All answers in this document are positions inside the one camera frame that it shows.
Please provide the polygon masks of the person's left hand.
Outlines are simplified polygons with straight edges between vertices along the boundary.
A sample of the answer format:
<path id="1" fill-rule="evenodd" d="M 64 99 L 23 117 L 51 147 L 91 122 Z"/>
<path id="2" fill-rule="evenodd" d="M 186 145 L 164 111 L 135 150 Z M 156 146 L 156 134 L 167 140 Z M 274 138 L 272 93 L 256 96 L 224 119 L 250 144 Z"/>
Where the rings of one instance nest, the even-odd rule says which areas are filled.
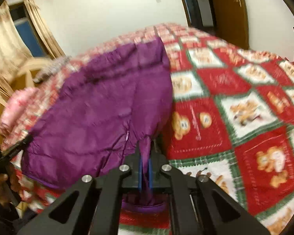
<path id="1" fill-rule="evenodd" d="M 16 175 L 15 168 L 13 165 L 9 165 L 6 167 L 6 173 L 0 174 L 0 204 L 4 208 L 8 208 L 10 202 L 11 202 L 11 197 L 8 192 L 8 188 L 12 192 L 19 193 L 21 189 L 21 185 L 19 183 L 19 179 Z"/>

